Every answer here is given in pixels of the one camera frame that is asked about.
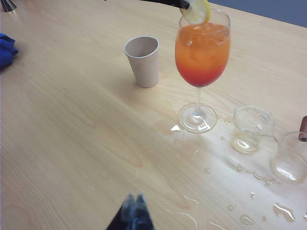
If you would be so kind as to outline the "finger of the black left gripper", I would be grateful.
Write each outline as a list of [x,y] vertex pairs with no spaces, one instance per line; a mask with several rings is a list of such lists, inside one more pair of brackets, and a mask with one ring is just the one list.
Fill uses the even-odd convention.
[[159,3],[185,10],[189,8],[189,3],[187,0],[141,0],[141,1]]

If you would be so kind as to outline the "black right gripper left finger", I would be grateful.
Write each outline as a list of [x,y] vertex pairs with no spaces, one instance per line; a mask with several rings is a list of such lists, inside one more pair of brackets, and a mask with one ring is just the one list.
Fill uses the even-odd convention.
[[129,230],[134,215],[134,195],[129,194],[106,230]]

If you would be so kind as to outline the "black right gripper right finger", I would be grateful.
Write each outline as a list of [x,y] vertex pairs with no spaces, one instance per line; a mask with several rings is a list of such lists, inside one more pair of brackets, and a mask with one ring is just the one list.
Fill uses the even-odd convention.
[[154,225],[147,208],[147,203],[142,194],[138,194],[135,201],[135,210],[133,218],[134,230],[154,230]]

